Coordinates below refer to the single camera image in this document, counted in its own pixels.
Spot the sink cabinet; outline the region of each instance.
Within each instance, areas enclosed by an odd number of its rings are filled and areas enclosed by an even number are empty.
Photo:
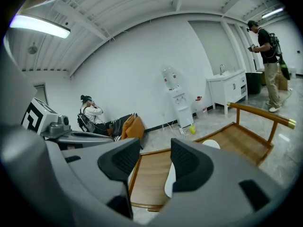
[[[224,106],[224,114],[228,113],[227,102],[236,103],[241,98],[247,100],[247,83],[244,70],[238,70],[227,75],[216,75],[207,79],[210,93],[213,102],[213,108],[216,109],[215,104]]]

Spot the faucet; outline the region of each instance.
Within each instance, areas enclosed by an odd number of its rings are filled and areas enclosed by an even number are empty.
[[[223,75],[223,73],[225,72],[225,66],[223,64],[220,65],[220,75]]]

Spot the yellow bottle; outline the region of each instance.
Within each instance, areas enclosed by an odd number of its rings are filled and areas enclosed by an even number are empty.
[[[190,128],[189,128],[189,130],[190,130],[191,134],[195,134],[196,133],[196,127],[194,125],[191,125]]]

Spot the fluorescent light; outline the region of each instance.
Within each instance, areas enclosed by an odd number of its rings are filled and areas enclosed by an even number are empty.
[[[272,11],[270,13],[267,13],[267,14],[263,15],[262,18],[266,18],[266,17],[272,16],[272,15],[274,15],[276,13],[282,12],[283,10],[284,10],[284,8],[280,8],[280,9],[274,10],[274,11]]]
[[[16,15],[9,26],[11,28],[26,28],[36,30],[61,38],[66,38],[71,32],[68,28],[51,21],[25,15]]]

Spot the sticker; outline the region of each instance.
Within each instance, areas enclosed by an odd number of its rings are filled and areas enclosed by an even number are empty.
[[[30,103],[21,124],[26,130],[38,132],[42,118],[43,114],[32,103]]]

